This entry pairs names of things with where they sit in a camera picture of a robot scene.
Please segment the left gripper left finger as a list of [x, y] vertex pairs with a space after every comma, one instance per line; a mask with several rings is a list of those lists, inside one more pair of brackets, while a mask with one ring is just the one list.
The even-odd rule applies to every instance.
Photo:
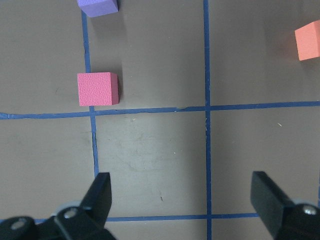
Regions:
[[78, 206], [62, 209], [55, 217], [65, 240], [111, 240], [105, 228], [112, 205], [111, 178], [100, 172]]

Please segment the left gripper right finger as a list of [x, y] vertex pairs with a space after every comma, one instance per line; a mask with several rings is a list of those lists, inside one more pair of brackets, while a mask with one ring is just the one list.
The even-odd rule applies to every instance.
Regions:
[[252, 173], [250, 202], [274, 240], [320, 238], [320, 208], [294, 202], [264, 171]]

